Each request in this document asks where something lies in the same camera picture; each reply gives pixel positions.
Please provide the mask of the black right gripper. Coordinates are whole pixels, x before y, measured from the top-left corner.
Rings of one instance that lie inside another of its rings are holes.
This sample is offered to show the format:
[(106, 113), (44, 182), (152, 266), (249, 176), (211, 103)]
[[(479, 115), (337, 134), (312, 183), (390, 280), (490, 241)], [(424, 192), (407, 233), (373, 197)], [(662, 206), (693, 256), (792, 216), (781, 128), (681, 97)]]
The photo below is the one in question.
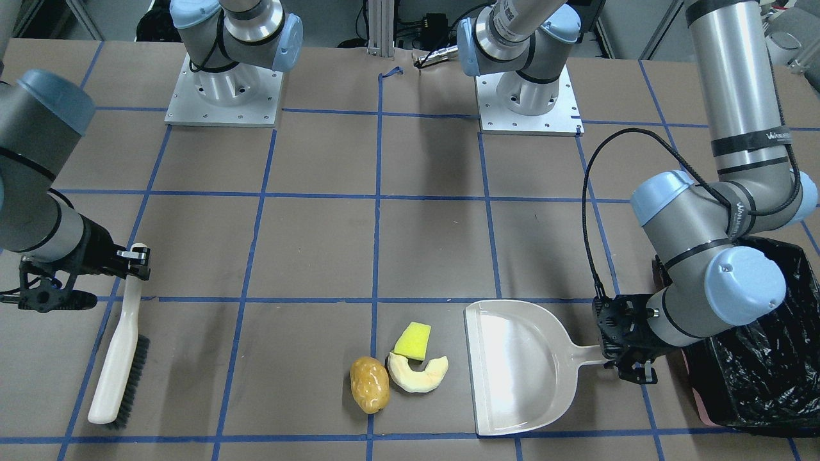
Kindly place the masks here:
[(79, 243), (57, 259), (53, 256), (24, 255), (20, 262), (20, 293), (17, 307), (40, 313), (55, 310), (91, 309), (97, 296), (76, 291), (80, 275), (114, 275), (126, 279), (134, 275), (150, 278), (151, 249), (135, 246), (126, 249), (113, 242), (108, 231), (88, 218), (82, 218)]

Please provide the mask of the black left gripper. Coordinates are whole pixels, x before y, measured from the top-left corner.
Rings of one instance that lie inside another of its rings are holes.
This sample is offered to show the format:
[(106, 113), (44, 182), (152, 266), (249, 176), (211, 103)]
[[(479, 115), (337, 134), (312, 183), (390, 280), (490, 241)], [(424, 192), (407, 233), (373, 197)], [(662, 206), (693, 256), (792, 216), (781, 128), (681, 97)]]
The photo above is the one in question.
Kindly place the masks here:
[(648, 307), (651, 297), (634, 294), (610, 298), (599, 294), (593, 298), (593, 312), (606, 359), (604, 366), (617, 368), (620, 379), (639, 385), (658, 382), (654, 360), (670, 353), (670, 344), (662, 341), (648, 324), (654, 312)]

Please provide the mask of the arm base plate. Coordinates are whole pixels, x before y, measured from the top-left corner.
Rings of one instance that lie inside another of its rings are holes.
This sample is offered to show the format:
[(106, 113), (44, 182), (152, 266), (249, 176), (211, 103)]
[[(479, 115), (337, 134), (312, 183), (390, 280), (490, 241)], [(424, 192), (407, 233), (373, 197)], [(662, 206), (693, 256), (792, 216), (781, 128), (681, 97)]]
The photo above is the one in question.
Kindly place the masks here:
[(567, 67), (541, 85), (514, 71), (477, 76), (475, 96), (484, 134), (575, 136), (585, 133)]
[(166, 110), (167, 125), (276, 127), (284, 73), (239, 64), (222, 73), (193, 72), (186, 55)]

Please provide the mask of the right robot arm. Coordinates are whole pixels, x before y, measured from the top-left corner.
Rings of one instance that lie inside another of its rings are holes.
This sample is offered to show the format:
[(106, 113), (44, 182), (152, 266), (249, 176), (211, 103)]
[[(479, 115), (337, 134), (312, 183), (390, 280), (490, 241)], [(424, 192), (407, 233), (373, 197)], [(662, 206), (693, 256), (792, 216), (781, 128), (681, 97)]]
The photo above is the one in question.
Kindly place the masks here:
[[(299, 60), (302, 19), (281, 1), (172, 1), (187, 59), (166, 123), (275, 125), (282, 79)], [(3, 303), (36, 312), (85, 310), (97, 296), (74, 288), (80, 275), (149, 280), (150, 251), (115, 244), (110, 233), (52, 189), (95, 114), (82, 88), (31, 69), (2, 84), (2, 249), (22, 257), (19, 285)]]

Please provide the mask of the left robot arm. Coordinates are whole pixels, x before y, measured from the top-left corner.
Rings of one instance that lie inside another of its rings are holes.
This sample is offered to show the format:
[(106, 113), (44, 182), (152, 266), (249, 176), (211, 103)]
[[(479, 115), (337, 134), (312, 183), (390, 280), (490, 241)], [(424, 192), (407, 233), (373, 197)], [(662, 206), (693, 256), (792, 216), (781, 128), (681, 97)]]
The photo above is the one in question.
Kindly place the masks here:
[[(802, 221), (815, 209), (817, 186), (800, 172), (782, 113), (759, 1), (683, 1), (695, 44), (718, 182), (708, 182), (657, 133), (636, 127), (609, 135), (593, 152), (582, 186), (582, 234), (602, 345), (577, 347), (577, 364), (604, 364), (623, 380), (656, 384), (654, 359), (746, 326), (784, 300), (787, 284), (773, 261), (736, 241)], [(566, 1), (496, 1), (457, 26), (463, 71), (504, 71), (500, 90), (513, 113), (548, 111), (559, 64), (577, 39)], [(628, 133), (658, 141), (683, 170), (644, 181), (630, 203), (671, 284), (654, 295), (610, 298), (598, 277), (587, 234), (589, 175), (607, 143)]]

